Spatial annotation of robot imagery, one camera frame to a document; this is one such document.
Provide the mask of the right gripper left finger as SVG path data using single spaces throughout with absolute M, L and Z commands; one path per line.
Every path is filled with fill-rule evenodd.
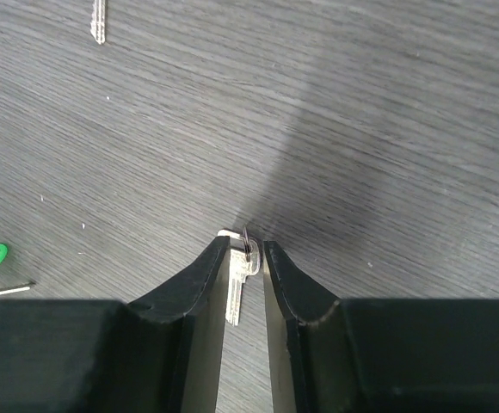
M 212 412 L 230 242 L 132 302 L 0 299 L 0 412 Z

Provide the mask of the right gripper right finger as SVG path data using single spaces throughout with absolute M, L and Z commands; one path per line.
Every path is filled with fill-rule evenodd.
M 342 299 L 263 245 L 277 412 L 499 412 L 499 299 Z

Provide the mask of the silver key with ring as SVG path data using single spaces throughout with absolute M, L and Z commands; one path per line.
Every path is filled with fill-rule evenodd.
M 249 236 L 245 228 L 241 233 L 222 229 L 218 231 L 218 235 L 220 237 L 229 237 L 231 240 L 225 320 L 233 326 L 238 326 L 243 286 L 248 277 L 257 275 L 260 272 L 262 264 L 261 250 L 258 242 Z

